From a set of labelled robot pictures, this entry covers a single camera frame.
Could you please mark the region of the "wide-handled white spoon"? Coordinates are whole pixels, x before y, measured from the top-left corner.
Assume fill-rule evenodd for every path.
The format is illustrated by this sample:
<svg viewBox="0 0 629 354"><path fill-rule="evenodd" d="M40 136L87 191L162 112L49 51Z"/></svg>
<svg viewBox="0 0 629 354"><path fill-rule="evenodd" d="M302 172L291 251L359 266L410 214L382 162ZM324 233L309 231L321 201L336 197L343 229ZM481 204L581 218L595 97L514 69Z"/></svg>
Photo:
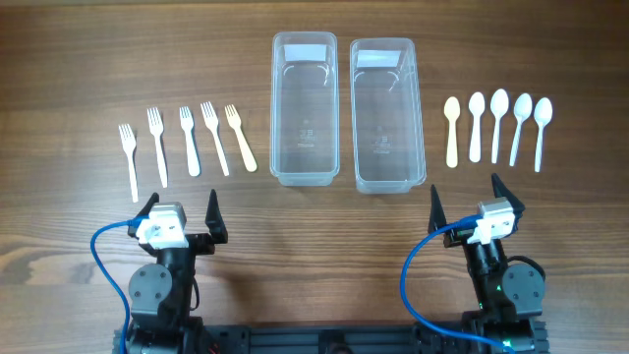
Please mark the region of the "wide-handled white spoon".
<svg viewBox="0 0 629 354"><path fill-rule="evenodd" d="M472 162L479 162L481 160L481 118L486 108L484 95L479 91L475 92L469 100L468 108L473 116L469 158Z"/></svg>

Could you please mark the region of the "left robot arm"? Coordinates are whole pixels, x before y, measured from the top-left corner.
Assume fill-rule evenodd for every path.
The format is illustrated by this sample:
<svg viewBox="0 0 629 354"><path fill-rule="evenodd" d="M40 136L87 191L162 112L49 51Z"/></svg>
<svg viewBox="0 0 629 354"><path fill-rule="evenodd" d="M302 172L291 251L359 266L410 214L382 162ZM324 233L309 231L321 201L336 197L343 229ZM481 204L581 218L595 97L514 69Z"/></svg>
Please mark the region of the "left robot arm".
<svg viewBox="0 0 629 354"><path fill-rule="evenodd" d="M129 281L129 318L114 332L114 353L218 353L220 344L191 312L200 304L196 257L228 242L217 194L209 193L206 233L187 233L183 206L154 193L131 221L128 235L155 258Z"/></svg>

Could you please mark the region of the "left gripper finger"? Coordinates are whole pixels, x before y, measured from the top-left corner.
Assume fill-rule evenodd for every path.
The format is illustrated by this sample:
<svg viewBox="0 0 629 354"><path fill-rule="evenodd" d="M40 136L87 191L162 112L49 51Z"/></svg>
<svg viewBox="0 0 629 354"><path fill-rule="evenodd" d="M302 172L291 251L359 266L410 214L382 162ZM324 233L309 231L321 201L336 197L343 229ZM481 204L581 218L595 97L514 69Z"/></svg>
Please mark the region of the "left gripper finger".
<svg viewBox="0 0 629 354"><path fill-rule="evenodd" d="M144 207L140 210L140 212L135 216L135 219L144 219L148 218L148 215L152 209L152 207L159 202L159 195L154 192L149 197L148 201L144 205Z"/></svg>
<svg viewBox="0 0 629 354"><path fill-rule="evenodd" d="M212 189L209 194L204 223L208 228L213 244L228 243L228 231L222 218L218 205L217 193L214 189Z"/></svg>

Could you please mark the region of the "thin white plastic fork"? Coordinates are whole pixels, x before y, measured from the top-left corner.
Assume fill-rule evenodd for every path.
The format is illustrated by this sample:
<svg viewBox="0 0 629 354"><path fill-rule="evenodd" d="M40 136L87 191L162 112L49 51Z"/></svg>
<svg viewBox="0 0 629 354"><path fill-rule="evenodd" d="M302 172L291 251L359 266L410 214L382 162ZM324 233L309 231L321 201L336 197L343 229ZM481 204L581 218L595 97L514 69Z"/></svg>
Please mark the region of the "thin white plastic fork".
<svg viewBox="0 0 629 354"><path fill-rule="evenodd" d="M134 153L137 147L136 137L129 124L122 124L119 126L119 133L121 137L123 151L128 159L128 169L130 178L130 187L132 193L132 201L137 203L139 201L139 191L137 182L137 172L134 163Z"/></svg>

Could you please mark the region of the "yellow plastic spoon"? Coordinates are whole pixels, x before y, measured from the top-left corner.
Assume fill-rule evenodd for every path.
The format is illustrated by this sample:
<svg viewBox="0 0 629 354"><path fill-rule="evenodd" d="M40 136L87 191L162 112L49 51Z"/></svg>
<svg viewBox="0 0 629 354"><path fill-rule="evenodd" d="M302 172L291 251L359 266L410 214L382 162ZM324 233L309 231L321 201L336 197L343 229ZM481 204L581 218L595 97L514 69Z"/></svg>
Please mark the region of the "yellow plastic spoon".
<svg viewBox="0 0 629 354"><path fill-rule="evenodd" d="M446 165L450 168L455 168L458 165L456 122L461 113L459 100L455 96L450 96L446 99L443 113L448 121Z"/></svg>

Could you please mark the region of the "slim white plastic fork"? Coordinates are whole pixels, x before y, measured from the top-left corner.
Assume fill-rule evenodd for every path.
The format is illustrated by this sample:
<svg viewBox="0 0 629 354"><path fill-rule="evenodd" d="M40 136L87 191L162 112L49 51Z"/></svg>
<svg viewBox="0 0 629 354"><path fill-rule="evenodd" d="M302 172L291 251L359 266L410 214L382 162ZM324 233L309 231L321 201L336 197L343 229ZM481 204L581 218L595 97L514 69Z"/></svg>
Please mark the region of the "slim white plastic fork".
<svg viewBox="0 0 629 354"><path fill-rule="evenodd" d="M205 126L207 127L207 129L210 131L210 133L213 136L214 139L214 143L215 143L215 148L217 151L217 156L219 159L219 163L223 172L224 176L229 176L230 172L229 172L229 168L228 168L228 164L227 164L227 160L226 160L226 155L223 149L223 145L220 141L220 137L219 137L219 119L218 116L211 104L210 101L206 101L203 102L200 105L201 108L201 113L203 116L203 120L205 123Z"/></svg>

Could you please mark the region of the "slim white plastic spoon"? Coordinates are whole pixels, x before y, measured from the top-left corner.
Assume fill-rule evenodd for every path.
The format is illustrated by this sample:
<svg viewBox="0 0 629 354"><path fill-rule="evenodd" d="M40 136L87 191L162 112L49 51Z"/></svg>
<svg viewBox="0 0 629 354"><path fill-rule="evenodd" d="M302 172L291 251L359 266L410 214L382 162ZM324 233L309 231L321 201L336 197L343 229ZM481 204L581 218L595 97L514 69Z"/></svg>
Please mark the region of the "slim white plastic spoon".
<svg viewBox="0 0 629 354"><path fill-rule="evenodd" d="M509 165L515 165L518 153L518 147L522 134L523 123L530 117L533 111L533 100L528 93L522 93L516 100L513 107L513 114L516 118L516 129L510 150Z"/></svg>

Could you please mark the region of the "wide-handled white fork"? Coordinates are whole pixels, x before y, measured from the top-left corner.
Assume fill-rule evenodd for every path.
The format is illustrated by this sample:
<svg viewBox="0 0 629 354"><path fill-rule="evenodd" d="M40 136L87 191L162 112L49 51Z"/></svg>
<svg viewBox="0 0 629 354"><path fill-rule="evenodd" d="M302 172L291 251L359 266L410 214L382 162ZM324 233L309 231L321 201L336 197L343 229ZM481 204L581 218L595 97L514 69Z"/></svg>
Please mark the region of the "wide-handled white fork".
<svg viewBox="0 0 629 354"><path fill-rule="evenodd" d="M180 122L186 139L187 163L189 174L193 177L200 175L200 162L193 136L194 118L188 106L182 106L179 110Z"/></svg>

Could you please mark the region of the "yellow plastic fork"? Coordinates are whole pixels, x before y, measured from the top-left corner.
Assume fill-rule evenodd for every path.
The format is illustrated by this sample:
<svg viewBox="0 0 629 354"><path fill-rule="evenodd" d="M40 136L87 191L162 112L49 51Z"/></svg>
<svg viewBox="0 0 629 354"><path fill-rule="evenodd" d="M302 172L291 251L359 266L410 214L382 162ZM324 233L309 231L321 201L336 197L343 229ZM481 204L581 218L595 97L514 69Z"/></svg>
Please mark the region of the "yellow plastic fork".
<svg viewBox="0 0 629 354"><path fill-rule="evenodd" d="M233 104L225 106L225 114L229 126L234 130L248 172L257 170L257 162L242 130L241 117Z"/></svg>

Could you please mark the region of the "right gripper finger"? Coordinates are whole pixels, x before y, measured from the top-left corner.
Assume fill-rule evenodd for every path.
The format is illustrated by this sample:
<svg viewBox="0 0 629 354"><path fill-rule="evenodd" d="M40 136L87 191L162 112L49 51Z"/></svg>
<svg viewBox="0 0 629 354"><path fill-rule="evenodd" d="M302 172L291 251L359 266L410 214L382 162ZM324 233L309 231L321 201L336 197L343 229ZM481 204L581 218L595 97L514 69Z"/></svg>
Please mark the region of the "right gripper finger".
<svg viewBox="0 0 629 354"><path fill-rule="evenodd" d="M496 173L491 174L491 184L496 198L505 198L511 204L515 216L521 216L525 205L504 185Z"/></svg>
<svg viewBox="0 0 629 354"><path fill-rule="evenodd" d="M434 231L447 225L447 219L440 201L437 189L434 185L430 186L430 214L428 232Z"/></svg>

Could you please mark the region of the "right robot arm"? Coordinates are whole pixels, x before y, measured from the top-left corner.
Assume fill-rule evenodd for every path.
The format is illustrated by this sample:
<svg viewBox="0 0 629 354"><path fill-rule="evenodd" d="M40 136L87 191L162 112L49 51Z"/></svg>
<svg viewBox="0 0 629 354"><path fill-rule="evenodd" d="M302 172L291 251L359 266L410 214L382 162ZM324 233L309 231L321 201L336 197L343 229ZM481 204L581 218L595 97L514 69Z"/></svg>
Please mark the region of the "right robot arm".
<svg viewBox="0 0 629 354"><path fill-rule="evenodd" d="M478 205L474 225L456 226L443 235L446 248L463 249L480 308L463 314L461 329L498 342L476 342L469 353L547 353L549 342L543 312L545 272L525 256L505 255L502 240L517 232L525 205L491 175L494 198Z"/></svg>

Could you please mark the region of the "thin white plastic spoon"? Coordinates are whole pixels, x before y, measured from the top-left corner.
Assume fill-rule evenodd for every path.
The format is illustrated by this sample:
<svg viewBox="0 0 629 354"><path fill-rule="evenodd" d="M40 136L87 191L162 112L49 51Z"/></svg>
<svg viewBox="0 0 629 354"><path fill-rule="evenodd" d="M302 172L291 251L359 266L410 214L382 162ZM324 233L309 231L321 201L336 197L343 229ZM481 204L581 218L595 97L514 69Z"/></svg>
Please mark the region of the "thin white plastic spoon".
<svg viewBox="0 0 629 354"><path fill-rule="evenodd" d="M541 98L534 111L534 119L539 127L534 167L536 172L541 171L543 160L543 131L545 126L551 121L552 112L553 109L550 100L547 97Z"/></svg>

